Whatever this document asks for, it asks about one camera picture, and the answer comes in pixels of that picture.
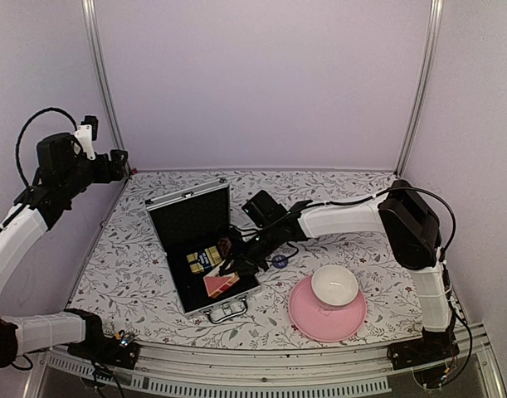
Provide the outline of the blue dealer button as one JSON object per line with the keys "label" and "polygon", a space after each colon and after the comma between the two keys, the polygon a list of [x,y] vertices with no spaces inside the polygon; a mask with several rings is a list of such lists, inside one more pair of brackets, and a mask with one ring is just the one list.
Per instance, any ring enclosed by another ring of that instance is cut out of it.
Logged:
{"label": "blue dealer button", "polygon": [[284,255],[275,255],[271,259],[271,265],[277,269],[284,269],[288,262],[288,258]]}

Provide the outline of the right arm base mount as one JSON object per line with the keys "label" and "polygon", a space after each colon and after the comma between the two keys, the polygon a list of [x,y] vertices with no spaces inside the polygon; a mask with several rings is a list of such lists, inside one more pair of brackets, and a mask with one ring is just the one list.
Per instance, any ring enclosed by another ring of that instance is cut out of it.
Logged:
{"label": "right arm base mount", "polygon": [[425,341],[419,338],[389,345],[387,358],[394,370],[401,370],[452,358],[459,352],[459,347],[455,342]]}

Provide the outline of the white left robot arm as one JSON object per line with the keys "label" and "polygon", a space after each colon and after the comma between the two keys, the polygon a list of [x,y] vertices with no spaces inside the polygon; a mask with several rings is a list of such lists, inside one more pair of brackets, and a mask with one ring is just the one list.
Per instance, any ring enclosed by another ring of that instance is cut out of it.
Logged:
{"label": "white left robot arm", "polygon": [[[38,168],[33,184],[15,200],[0,224],[0,296],[34,244],[51,230],[73,199],[93,183],[121,181],[128,175],[128,154],[113,149],[98,154],[92,139],[79,133],[56,133],[37,144]],[[94,360],[105,359],[110,340],[99,316],[68,310],[50,315],[0,315],[0,368],[18,357],[59,344],[73,344]]]}

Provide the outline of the aluminium poker case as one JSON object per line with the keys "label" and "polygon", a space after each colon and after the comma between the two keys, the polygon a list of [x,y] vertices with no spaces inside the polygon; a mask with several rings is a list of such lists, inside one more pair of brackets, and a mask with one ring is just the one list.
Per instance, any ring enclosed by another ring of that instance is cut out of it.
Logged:
{"label": "aluminium poker case", "polygon": [[256,277],[218,274],[231,253],[230,188],[219,178],[145,201],[183,313],[224,323],[248,311]]}

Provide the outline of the pink card deck box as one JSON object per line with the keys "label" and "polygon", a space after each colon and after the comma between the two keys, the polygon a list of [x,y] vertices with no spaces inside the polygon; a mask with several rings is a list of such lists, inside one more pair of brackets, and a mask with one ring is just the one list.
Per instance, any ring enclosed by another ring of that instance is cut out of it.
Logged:
{"label": "pink card deck box", "polygon": [[215,268],[203,277],[207,296],[215,299],[220,294],[225,293],[234,284],[240,280],[237,273],[220,275],[219,268]]}

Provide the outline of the blue gold card deck box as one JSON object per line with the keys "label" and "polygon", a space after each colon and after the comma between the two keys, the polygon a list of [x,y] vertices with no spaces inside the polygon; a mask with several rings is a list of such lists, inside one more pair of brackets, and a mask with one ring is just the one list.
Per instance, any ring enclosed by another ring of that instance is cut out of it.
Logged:
{"label": "blue gold card deck box", "polygon": [[192,274],[203,274],[219,265],[222,256],[214,245],[187,255],[187,262]]}

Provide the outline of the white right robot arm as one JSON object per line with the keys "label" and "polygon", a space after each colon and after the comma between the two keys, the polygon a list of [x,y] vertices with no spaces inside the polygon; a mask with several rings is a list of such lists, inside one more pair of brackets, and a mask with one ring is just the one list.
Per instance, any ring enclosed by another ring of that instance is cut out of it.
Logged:
{"label": "white right robot arm", "polygon": [[266,270],[269,256],[288,242],[344,233],[383,233],[394,259],[411,275],[422,308],[423,330],[428,334],[417,342],[417,355],[433,362],[447,350],[445,332],[450,332],[456,321],[445,266],[450,244],[441,240],[438,215],[425,202],[426,196],[438,198],[405,180],[396,180],[368,196],[347,201],[298,201],[285,208],[261,191],[242,208],[257,231],[248,241],[233,245],[219,273],[247,276]]}

